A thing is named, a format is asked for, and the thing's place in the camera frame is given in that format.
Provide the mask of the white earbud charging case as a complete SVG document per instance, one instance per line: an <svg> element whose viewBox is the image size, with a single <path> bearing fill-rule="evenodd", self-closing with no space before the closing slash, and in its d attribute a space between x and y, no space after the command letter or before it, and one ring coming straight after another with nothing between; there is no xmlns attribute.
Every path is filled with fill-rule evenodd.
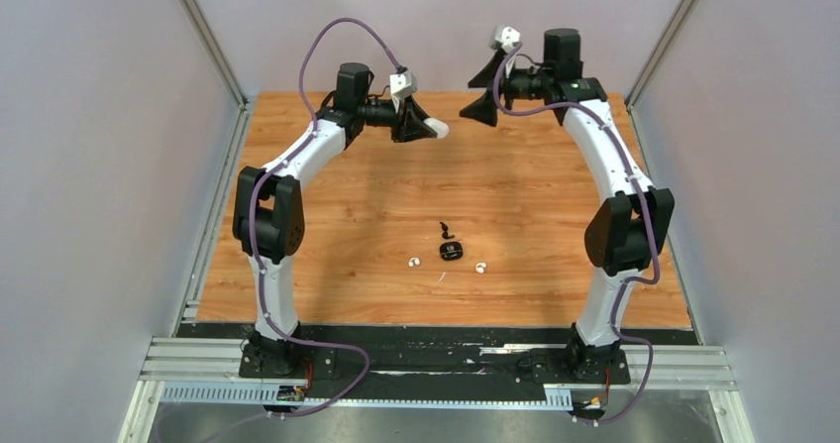
<svg viewBox="0 0 840 443"><path fill-rule="evenodd" d="M423 124L432 132L435 139L444 139L450 133L449 125L437 118L428 117L423 120Z"/></svg>

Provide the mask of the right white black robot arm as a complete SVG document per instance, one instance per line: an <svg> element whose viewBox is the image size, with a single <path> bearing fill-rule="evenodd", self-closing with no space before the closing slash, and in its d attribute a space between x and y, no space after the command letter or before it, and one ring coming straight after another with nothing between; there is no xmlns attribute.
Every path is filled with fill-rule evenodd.
<svg viewBox="0 0 840 443"><path fill-rule="evenodd" d="M593 267L583 312L561 351L534 363L538 377L563 377L572 382L625 383L621 370L621 333L629 297L638 283L661 278L663 251L676 201L657 187L638 166L615 124L600 81L583 73L578 30L545 32L541 60L519 67L520 33L499 26L489 46L491 61L468 83L481 97L460 115L494 127L498 116L527 116L513 108L517 100L540 100L536 113L550 111L578 146L592 175L600 206L584 231L584 248Z"/></svg>

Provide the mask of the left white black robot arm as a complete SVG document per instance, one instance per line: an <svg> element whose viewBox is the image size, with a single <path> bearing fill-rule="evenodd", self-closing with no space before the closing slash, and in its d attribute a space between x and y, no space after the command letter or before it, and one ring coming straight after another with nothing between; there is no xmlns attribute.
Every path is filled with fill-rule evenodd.
<svg viewBox="0 0 840 443"><path fill-rule="evenodd" d="M388 128L395 143L443 139L450 131L414 99L416 85L407 68L389 78L391 98L371 93L373 79L363 63L341 64L335 89L304 133L274 160L239 172L232 229L252 268L258 310L243 351L243 377L290 377L303 364L293 264L305 234L304 188L366 126Z"/></svg>

